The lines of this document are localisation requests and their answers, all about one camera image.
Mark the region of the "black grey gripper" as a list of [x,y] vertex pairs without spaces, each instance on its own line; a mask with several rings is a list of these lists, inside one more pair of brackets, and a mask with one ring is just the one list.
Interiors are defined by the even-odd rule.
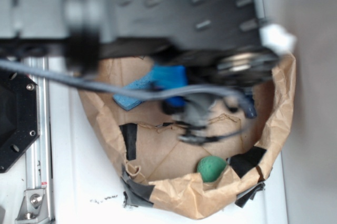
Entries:
[[176,124],[184,128],[179,140],[191,145],[217,142],[239,134],[238,131],[226,135],[207,136],[211,108],[219,98],[211,94],[191,94],[186,97],[172,97],[162,102],[162,111],[172,116]]

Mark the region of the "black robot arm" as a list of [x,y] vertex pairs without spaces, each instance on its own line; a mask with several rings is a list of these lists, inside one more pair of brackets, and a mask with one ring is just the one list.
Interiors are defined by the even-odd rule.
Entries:
[[[162,100],[189,144],[208,137],[208,106],[234,97],[246,115],[252,86],[296,43],[259,16],[257,0],[1,0],[1,70],[76,88]],[[90,77],[102,59],[149,56],[151,90],[128,90]]]

